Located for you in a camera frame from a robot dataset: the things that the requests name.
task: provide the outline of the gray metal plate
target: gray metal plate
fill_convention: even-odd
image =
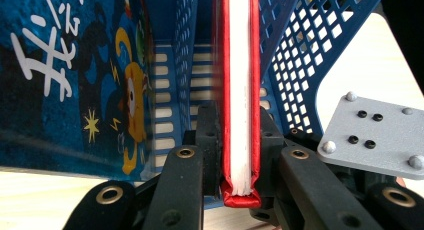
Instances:
[[[356,96],[353,99],[341,98],[318,145],[318,157],[335,165],[424,179],[424,111],[404,110],[404,106]],[[358,116],[360,110],[367,112],[365,118]],[[374,114],[381,114],[383,119],[373,120]],[[358,138],[356,144],[348,141],[351,135]],[[375,142],[373,149],[365,146],[367,140]],[[330,141],[335,144],[335,150],[324,147]]]

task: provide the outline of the book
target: book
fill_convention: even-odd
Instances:
[[[3,170],[154,175],[144,0],[0,0]]]
[[[258,0],[213,0],[214,92],[219,105],[224,204],[259,207]]]

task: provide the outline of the black screw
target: black screw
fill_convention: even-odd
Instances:
[[[358,117],[360,118],[366,118],[367,117],[367,112],[365,112],[364,110],[361,110],[358,112]]]
[[[365,142],[365,147],[368,148],[368,149],[373,149],[373,148],[375,148],[376,145],[377,144],[373,140],[367,140]]]
[[[355,135],[352,135],[352,136],[349,137],[348,141],[352,144],[357,144],[358,141],[359,141],[359,138]]]
[[[380,122],[381,120],[383,120],[383,115],[381,115],[380,113],[376,113],[374,114],[374,116],[372,116],[372,119],[376,122]]]

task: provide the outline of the yellow star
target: yellow star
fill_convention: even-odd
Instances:
[[[94,134],[96,132],[99,132],[99,129],[96,127],[96,124],[99,121],[99,119],[94,119],[95,113],[96,113],[96,111],[93,111],[93,114],[91,114],[91,110],[88,109],[88,115],[90,116],[90,119],[88,119],[87,117],[84,117],[85,120],[87,121],[87,126],[85,126],[84,129],[90,131],[90,137],[88,139],[89,143],[91,143],[91,138],[93,138],[93,142],[96,142],[96,140],[94,138]]]

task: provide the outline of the table surface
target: table surface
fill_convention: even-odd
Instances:
[[[385,20],[371,15],[343,52],[318,92],[323,128],[340,97],[361,97],[424,109],[423,95]],[[69,214],[102,179],[0,172],[0,229],[61,229]],[[406,180],[424,196],[424,181]],[[274,229],[249,216],[247,209],[205,211],[205,229]]]

